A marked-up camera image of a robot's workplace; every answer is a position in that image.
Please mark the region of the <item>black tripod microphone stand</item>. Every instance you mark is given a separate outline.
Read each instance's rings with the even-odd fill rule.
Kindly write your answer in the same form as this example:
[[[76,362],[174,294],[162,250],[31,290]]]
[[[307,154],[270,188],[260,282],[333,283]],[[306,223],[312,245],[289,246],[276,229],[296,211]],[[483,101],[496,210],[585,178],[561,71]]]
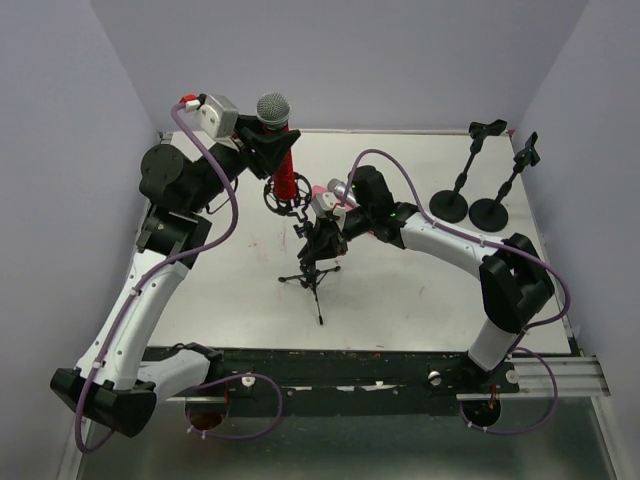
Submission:
[[[280,283],[297,281],[314,297],[320,326],[324,325],[321,313],[318,287],[329,273],[337,273],[340,266],[319,269],[317,263],[340,256],[346,252],[346,243],[341,227],[346,220],[346,210],[338,204],[331,192],[313,193],[306,177],[293,173],[292,180],[271,177],[263,190],[263,200],[267,208],[282,217],[297,220],[294,231],[305,244],[297,254],[298,274],[280,276]]]

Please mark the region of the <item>red glitter microphone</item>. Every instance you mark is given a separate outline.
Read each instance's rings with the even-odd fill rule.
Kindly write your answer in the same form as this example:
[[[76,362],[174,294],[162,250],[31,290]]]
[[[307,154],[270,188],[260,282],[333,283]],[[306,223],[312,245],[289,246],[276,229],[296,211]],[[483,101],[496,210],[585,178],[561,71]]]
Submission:
[[[289,131],[291,108],[286,97],[278,92],[264,94],[257,102],[257,118],[265,131],[281,133]],[[288,150],[284,161],[274,174],[274,194],[279,201],[292,200],[297,194],[291,150]]]

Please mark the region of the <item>black round-base stand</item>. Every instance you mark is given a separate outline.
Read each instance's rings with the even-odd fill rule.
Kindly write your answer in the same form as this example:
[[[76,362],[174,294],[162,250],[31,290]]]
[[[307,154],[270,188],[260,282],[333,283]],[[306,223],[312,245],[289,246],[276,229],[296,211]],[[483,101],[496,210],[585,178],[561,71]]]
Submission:
[[[479,230],[489,233],[501,231],[509,221],[509,214],[502,201],[510,193],[513,183],[527,167],[540,162],[536,143],[539,135],[534,131],[526,140],[524,147],[514,156],[514,166],[509,178],[500,186],[494,198],[476,200],[469,208],[468,215],[472,224]]]
[[[504,133],[507,122],[502,119],[494,120],[489,124],[471,122],[469,125],[469,136],[471,145],[469,147],[469,157],[458,174],[454,186],[451,190],[441,190],[435,193],[429,202],[430,212],[438,219],[449,223],[461,222],[468,213],[468,203],[460,193],[468,179],[468,173],[477,154],[482,150],[483,144],[488,137],[500,136]]]

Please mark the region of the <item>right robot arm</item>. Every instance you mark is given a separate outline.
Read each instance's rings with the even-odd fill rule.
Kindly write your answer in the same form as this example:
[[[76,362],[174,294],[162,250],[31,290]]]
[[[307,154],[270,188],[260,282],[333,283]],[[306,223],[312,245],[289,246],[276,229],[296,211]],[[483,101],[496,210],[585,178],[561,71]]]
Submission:
[[[494,370],[555,293],[530,239],[514,234],[491,247],[472,242],[468,232],[455,235],[443,225],[435,227],[416,205],[395,201],[373,166],[357,168],[352,186],[357,205],[351,210],[339,206],[331,193],[313,198],[316,219],[299,229],[306,240],[298,254],[304,279],[316,285],[317,262],[344,255],[349,241],[365,233],[458,267],[479,280],[486,314],[467,356],[477,369]]]

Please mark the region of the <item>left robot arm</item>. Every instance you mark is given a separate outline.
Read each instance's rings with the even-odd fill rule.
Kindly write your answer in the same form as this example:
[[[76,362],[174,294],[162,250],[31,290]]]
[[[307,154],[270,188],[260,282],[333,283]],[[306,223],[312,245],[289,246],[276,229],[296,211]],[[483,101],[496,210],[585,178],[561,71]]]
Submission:
[[[139,434],[156,406],[204,384],[218,352],[191,343],[171,356],[144,366],[151,334],[198,255],[226,241],[233,226],[208,239],[205,207],[243,172],[270,179],[283,165],[300,132],[268,130],[254,116],[240,116],[230,144],[215,143],[190,160],[172,144],[151,147],[141,161],[140,192],[149,208],[136,241],[130,270],[112,311],[95,340],[73,368],[59,368],[51,390],[75,414],[74,434],[81,442],[85,418],[127,437]]]

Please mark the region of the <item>pink microphone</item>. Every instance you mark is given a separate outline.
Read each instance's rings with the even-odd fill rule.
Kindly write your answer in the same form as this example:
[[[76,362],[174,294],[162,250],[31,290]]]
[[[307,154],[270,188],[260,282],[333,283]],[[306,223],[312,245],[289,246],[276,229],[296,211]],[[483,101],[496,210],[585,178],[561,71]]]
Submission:
[[[326,193],[328,193],[328,190],[326,188],[322,187],[322,186],[314,185],[312,187],[311,195],[312,195],[313,198],[322,197]]]

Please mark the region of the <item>silver microphone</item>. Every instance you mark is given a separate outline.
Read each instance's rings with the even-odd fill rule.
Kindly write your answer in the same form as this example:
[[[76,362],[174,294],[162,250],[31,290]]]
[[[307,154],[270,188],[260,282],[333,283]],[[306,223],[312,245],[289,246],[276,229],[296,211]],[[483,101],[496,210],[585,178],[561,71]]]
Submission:
[[[333,178],[327,183],[327,189],[332,192],[338,199],[341,199],[344,194],[347,194],[345,204],[352,208],[358,207],[358,203],[354,196],[353,190],[350,189],[349,191],[347,191],[347,184],[344,181]]]

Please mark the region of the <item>black mounting rail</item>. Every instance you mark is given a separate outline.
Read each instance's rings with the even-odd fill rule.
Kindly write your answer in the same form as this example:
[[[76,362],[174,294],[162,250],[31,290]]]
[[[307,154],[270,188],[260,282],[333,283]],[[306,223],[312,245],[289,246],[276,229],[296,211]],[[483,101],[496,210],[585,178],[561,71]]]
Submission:
[[[200,387],[169,394],[237,417],[450,416],[459,399],[519,390],[512,363],[485,373],[460,352],[222,349]]]

